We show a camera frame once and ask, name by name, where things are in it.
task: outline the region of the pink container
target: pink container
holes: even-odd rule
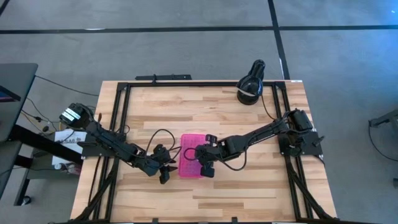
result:
[[[198,161],[189,161],[184,157],[184,152],[188,148],[196,148],[198,145],[205,144],[204,134],[183,134],[181,135],[181,152],[178,174],[183,178],[202,178],[200,175],[201,165]],[[195,150],[190,149],[186,153],[188,158],[195,157]]]

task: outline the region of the gray carpet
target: gray carpet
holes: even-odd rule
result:
[[[275,0],[275,8],[280,26],[398,24],[393,0]],[[263,0],[10,0],[0,17],[0,29],[271,24]],[[373,149],[367,129],[369,119],[398,109],[397,39],[398,30],[282,32],[290,77],[304,81],[315,125],[326,136],[326,171],[344,220],[398,220],[398,189],[392,186],[398,162]],[[0,46],[0,63],[37,63],[38,75],[91,93],[99,92],[103,80],[154,73],[239,79],[257,58],[267,64],[266,79],[282,78],[273,31],[0,35]],[[29,97],[50,119],[71,102],[96,104],[95,97],[42,80],[34,82]],[[35,113],[29,102],[24,108]],[[26,120],[18,122],[34,130]],[[391,127],[371,131],[380,150],[397,159]],[[67,221],[78,180],[32,181],[28,195],[34,202],[13,207],[22,175],[22,169],[12,172],[0,201],[0,223]]]

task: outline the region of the wooden table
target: wooden table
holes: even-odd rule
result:
[[[105,128],[111,120],[116,85],[114,81],[103,82],[99,95],[96,114],[103,114],[101,124]],[[290,107],[305,110],[312,119],[303,83],[286,81],[286,87]],[[271,88],[265,87],[263,96],[271,116],[276,117]],[[122,106],[121,100],[118,121]],[[127,142],[145,148],[153,133],[165,128],[174,134],[178,146],[184,133],[223,138],[246,134],[271,121],[260,101],[252,106],[242,105],[236,99],[235,87],[134,87],[127,112],[126,124],[131,127]],[[172,138],[161,132],[150,149],[156,144],[170,147]],[[229,164],[241,167],[243,159],[241,156]],[[309,191],[324,210],[335,217],[323,164],[313,156],[302,156],[302,160]],[[96,161],[96,157],[84,161],[71,218],[79,215],[88,203]],[[230,222],[231,217],[247,222],[295,220],[285,161],[279,154],[277,138],[251,146],[244,170],[235,172],[220,162],[215,163],[215,170],[212,179],[181,179],[175,171],[170,180],[161,185],[159,175],[148,177],[121,162],[111,221],[151,222],[152,218],[159,218],[160,222]],[[305,217],[302,194],[299,189],[297,192]],[[100,217],[103,217],[104,203],[101,207]]]

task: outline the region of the paper sheet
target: paper sheet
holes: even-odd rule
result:
[[[57,131],[55,133],[54,141],[63,141],[64,139],[66,139],[65,141],[63,141],[62,145],[73,150],[73,151],[79,152],[81,154],[83,148],[80,147],[77,143],[84,141],[86,139],[87,133],[84,131],[75,131],[72,134],[72,132],[73,132],[72,129],[66,129],[64,131]],[[61,159],[57,156],[52,157],[52,165],[56,165],[56,164],[60,164],[60,163],[67,164],[67,163],[69,163],[69,161],[66,161],[65,159]]]

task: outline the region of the black line on floor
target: black line on floor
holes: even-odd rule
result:
[[[274,34],[275,34],[275,40],[278,49],[280,64],[282,65],[282,75],[285,80],[290,80],[289,69],[287,68],[286,55],[285,55],[284,45],[282,43],[282,37],[280,36],[274,1],[268,0],[268,6],[272,19],[272,27],[274,28]]]
[[[4,10],[6,9],[7,4],[8,4],[9,1],[10,0],[4,0],[4,2],[2,3],[2,5],[0,7],[0,16],[1,16],[2,12],[4,12]]]
[[[374,26],[281,26],[279,30],[396,30],[398,25]]]
[[[33,29],[0,30],[0,34],[103,34],[140,32],[203,32],[203,31],[258,31],[273,30],[271,26],[208,26],[208,27],[154,27],[154,28],[111,28],[111,29]]]

